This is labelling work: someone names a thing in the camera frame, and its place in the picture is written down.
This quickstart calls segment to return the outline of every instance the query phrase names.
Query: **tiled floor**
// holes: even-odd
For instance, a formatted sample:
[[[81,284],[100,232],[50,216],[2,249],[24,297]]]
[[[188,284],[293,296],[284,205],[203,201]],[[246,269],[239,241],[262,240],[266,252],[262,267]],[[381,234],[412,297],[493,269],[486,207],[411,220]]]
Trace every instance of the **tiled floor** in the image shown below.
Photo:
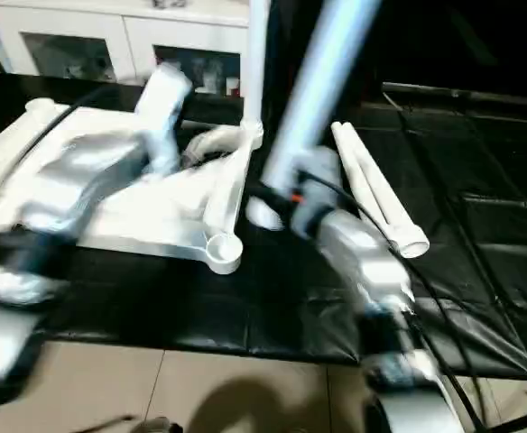
[[[491,424],[527,413],[526,382],[481,386]],[[349,367],[53,343],[24,398],[0,408],[0,433],[78,432],[124,415],[167,416],[189,433],[364,433],[367,395]]]

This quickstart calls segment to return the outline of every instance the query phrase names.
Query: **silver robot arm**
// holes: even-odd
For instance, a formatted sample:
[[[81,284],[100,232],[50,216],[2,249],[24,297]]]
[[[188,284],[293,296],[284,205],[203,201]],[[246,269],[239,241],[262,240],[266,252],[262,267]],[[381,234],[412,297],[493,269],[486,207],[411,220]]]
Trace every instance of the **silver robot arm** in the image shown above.
[[[410,326],[410,277],[374,227],[343,210],[319,224],[317,247],[349,288],[373,392],[365,431],[463,433],[436,363]]]

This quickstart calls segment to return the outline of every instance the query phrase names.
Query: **glass cabinet door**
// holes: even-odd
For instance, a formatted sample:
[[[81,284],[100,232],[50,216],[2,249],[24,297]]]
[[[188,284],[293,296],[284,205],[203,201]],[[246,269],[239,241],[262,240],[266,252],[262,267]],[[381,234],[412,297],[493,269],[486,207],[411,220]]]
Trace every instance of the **glass cabinet door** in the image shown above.
[[[104,39],[22,33],[39,75],[116,81]]]
[[[196,92],[239,97],[240,56],[229,52],[153,45],[155,62],[170,63],[193,83]]]
[[[245,26],[125,18],[135,70],[144,82],[163,61],[181,69],[197,92],[242,95]]]
[[[0,38],[15,73],[135,79],[120,16],[0,6]]]

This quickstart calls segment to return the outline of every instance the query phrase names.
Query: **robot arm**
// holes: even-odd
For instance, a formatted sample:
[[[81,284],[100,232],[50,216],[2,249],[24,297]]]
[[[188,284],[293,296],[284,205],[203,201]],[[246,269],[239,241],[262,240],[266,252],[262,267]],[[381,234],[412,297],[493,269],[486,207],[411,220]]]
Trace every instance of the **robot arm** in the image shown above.
[[[44,301],[62,286],[52,268],[66,246],[79,240],[102,200],[144,173],[176,170],[172,127],[189,90],[182,74],[159,67],[135,109],[147,129],[77,137],[35,175],[18,217],[25,245],[0,263],[0,404],[22,389],[40,352],[44,337],[35,331],[49,309]]]

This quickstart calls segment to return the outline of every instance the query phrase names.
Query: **black mat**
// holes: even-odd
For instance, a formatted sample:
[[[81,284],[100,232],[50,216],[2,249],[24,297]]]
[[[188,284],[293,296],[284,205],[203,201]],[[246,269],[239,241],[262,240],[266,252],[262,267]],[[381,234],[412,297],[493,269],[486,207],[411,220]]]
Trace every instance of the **black mat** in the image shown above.
[[[34,97],[69,103],[95,84],[0,76],[0,132]],[[140,88],[117,86],[95,106],[132,110]],[[238,104],[204,99],[188,117],[236,123]],[[527,124],[364,108],[355,125],[431,248],[414,262],[439,292],[484,376],[527,379]],[[252,177],[264,152],[254,155]],[[242,265],[205,264],[78,248],[58,339],[357,364],[345,289],[308,245],[267,233],[243,214]],[[459,373],[433,301],[413,287],[428,330]]]

